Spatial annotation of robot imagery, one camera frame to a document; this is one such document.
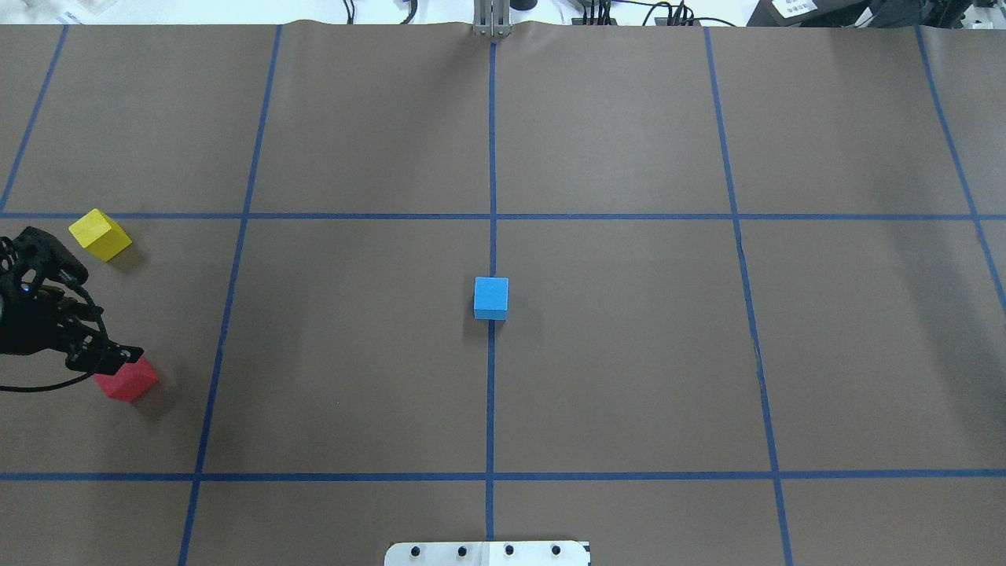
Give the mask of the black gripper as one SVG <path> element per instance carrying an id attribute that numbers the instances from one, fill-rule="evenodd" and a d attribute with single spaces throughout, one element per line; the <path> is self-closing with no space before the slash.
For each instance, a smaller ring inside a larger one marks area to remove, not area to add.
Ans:
<path id="1" fill-rule="evenodd" d="M 64 352 L 65 368 L 80 373 L 118 373 L 126 363 L 139 362 L 144 348 L 107 341 L 103 308 L 89 294 L 82 298 L 62 291 L 2 293 L 2 353 Z"/>

